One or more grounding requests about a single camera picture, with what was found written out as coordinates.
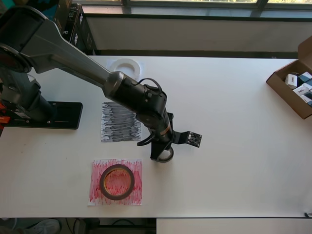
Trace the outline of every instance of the small boxes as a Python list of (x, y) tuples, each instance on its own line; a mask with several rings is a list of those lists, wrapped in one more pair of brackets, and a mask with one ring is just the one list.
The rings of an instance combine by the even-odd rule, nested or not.
[(297, 76), (293, 74), (288, 74), (286, 76), (285, 84), (291, 89), (297, 88)]
[(304, 82), (307, 82), (308, 80), (310, 80), (312, 78), (311, 74), (309, 72), (305, 72), (302, 75), (298, 76), (298, 82), (297, 82), (297, 86), (299, 87), (300, 85), (302, 85)]

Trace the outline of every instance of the white table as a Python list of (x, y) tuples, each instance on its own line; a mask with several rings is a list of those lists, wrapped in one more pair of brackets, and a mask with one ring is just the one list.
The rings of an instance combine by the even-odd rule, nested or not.
[[(94, 57), (102, 65), (107, 59)], [(168, 95), (174, 129), (202, 134), (165, 164), (150, 145), (100, 142), (100, 88), (58, 69), (35, 75), (47, 100), (83, 103), (78, 130), (5, 128), (2, 217), (302, 216), (312, 210), (312, 119), (266, 83), (291, 60), (132, 57)], [(143, 159), (141, 206), (88, 207), (91, 163)]]

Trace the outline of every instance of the orange clamp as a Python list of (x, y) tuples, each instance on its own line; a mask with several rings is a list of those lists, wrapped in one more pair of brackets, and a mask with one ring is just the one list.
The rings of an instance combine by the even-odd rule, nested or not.
[(9, 116), (0, 116), (0, 123), (9, 123), (10, 117)]

